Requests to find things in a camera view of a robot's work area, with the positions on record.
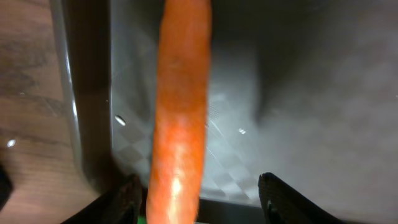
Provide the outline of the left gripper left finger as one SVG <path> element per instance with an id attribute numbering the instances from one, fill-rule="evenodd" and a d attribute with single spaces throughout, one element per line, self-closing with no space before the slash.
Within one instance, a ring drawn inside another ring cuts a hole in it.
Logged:
<path id="1" fill-rule="evenodd" d="M 62 224 L 138 224 L 141 203 L 141 181 L 132 174 Z"/>

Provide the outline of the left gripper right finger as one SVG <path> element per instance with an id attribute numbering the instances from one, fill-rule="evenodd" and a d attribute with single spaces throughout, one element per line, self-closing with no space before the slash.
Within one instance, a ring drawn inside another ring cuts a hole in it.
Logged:
<path id="1" fill-rule="evenodd" d="M 259 176 L 258 187 L 269 224 L 345 224 L 270 172 Z"/>

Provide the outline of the orange carrot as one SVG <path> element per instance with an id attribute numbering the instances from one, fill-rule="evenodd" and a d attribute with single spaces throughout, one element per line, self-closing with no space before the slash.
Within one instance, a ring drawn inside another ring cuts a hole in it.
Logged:
<path id="1" fill-rule="evenodd" d="M 194 223 L 206 143 L 210 0 L 166 0 L 160 26 L 148 223 Z"/>

